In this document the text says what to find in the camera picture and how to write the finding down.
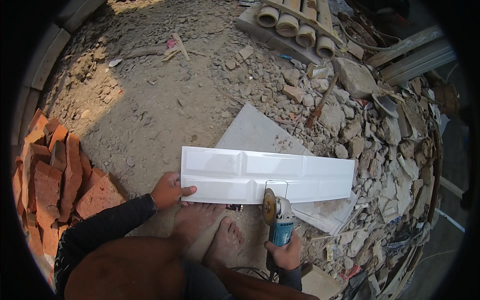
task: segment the bamboo segment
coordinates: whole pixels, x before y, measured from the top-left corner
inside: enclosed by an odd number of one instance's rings
[[[316,20],[317,10],[309,7],[312,6],[312,4],[316,7],[316,3],[316,0],[303,0],[301,12],[308,18]],[[315,46],[315,29],[304,22],[300,22],[300,29],[295,40],[297,41],[297,44],[305,48]]]
[[[283,0],[274,0],[274,2],[282,3]],[[279,15],[280,11],[277,8],[264,4],[258,12],[257,22],[263,27],[275,27]]]
[[[333,33],[332,17],[328,0],[317,0],[318,19],[317,21]],[[332,39],[324,35],[317,38],[317,54],[324,59],[331,59],[335,55],[335,44]]]
[[[300,11],[300,0],[284,0],[283,5],[289,8]],[[276,31],[279,35],[285,37],[294,37],[299,32],[299,21],[294,16],[282,12],[276,24]]]

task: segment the angle grinder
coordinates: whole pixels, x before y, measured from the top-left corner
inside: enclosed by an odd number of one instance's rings
[[[280,247],[290,242],[292,229],[295,226],[295,217],[290,207],[290,201],[284,197],[275,196],[273,190],[265,189],[264,196],[264,220],[270,226],[268,240],[275,246]],[[267,251],[267,270],[270,271],[269,281],[272,281],[278,266],[272,255]]]

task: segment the cutting disc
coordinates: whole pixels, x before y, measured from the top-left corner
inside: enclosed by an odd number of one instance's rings
[[[265,190],[263,209],[265,223],[272,226],[276,217],[276,199],[272,189]]]

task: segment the foot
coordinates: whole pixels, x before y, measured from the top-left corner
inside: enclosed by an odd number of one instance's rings
[[[203,264],[215,272],[220,266],[225,266],[233,255],[238,254],[244,241],[237,224],[226,216],[220,222],[213,242],[203,258]]]
[[[227,207],[225,204],[195,203],[182,206],[173,221],[172,236],[181,238],[186,251]]]

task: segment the dirt ground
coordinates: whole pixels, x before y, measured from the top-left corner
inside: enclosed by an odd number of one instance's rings
[[[238,91],[238,83],[248,84],[251,72],[237,68],[233,77],[226,76],[219,71],[222,66],[225,69],[225,60],[251,45],[251,65],[262,63],[273,75],[277,66],[285,64],[235,28],[233,21],[244,10],[229,1],[109,0],[66,47],[49,79],[51,89],[44,95],[43,111],[77,134],[92,165],[112,172],[130,198],[150,192],[164,172],[180,171],[183,145],[214,147],[240,110],[225,90]],[[180,34],[188,50],[205,56],[190,53],[191,60],[186,62],[178,53],[162,62],[162,55],[149,55],[108,67],[111,60],[125,57],[134,48],[165,43],[172,31]],[[255,98],[259,82],[254,79],[248,85],[253,95],[249,97]],[[130,234],[168,236],[177,209],[158,213]],[[243,249],[230,266],[266,271],[263,243],[268,227],[259,207],[224,214],[245,235]],[[220,219],[192,246],[189,257],[201,259]],[[308,241],[321,232],[301,220],[297,227],[303,237],[302,261],[322,265],[323,252],[318,251],[322,240]],[[341,262],[329,269],[337,277]]]

